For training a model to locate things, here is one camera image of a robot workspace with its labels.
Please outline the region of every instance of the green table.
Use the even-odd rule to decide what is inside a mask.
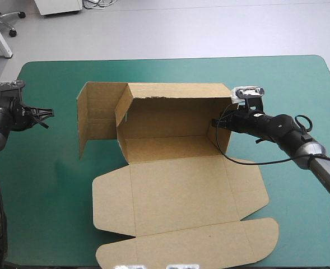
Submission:
[[[78,158],[76,96],[86,81],[223,82],[261,85],[267,114],[306,114],[330,156],[330,72],[318,56],[131,61],[32,62],[23,66],[27,104],[54,108],[48,130],[11,133],[0,153],[8,216],[8,261],[21,265],[97,265],[101,244],[125,239],[92,224],[92,180],[126,164],[116,141],[88,142]],[[269,142],[231,137],[229,155],[253,161],[285,158]],[[330,265],[330,196],[294,163],[261,167],[270,203],[249,219],[280,225],[275,251],[256,266]]]

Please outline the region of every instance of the office chair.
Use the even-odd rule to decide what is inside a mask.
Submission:
[[[22,12],[22,11],[15,11],[15,12],[4,13],[4,14],[0,13],[0,25],[3,25],[3,26],[5,26],[6,28],[9,29],[9,35],[12,38],[17,35],[17,31],[15,30],[15,28],[12,25],[5,22],[3,19],[8,17],[8,16],[15,15],[15,14],[18,14],[19,18],[25,18],[25,13]]]

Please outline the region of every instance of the white cabinet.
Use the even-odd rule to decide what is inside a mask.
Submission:
[[[82,0],[35,0],[41,15],[82,10]]]

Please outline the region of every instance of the cardboard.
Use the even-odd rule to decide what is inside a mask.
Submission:
[[[230,104],[223,84],[88,82],[77,99],[87,140],[116,139],[129,165],[93,182],[94,225],[135,236],[102,245],[102,268],[244,265],[269,255],[273,219],[241,221],[268,203],[257,166],[227,161],[211,119]],[[220,130],[225,151],[230,132]]]

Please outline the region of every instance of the cart wheel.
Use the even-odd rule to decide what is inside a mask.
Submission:
[[[18,14],[18,17],[19,17],[19,18],[25,18],[25,13],[24,13],[24,12],[20,12],[20,13]]]
[[[16,30],[10,30],[9,35],[10,35],[11,38],[13,38],[17,35],[17,31]]]

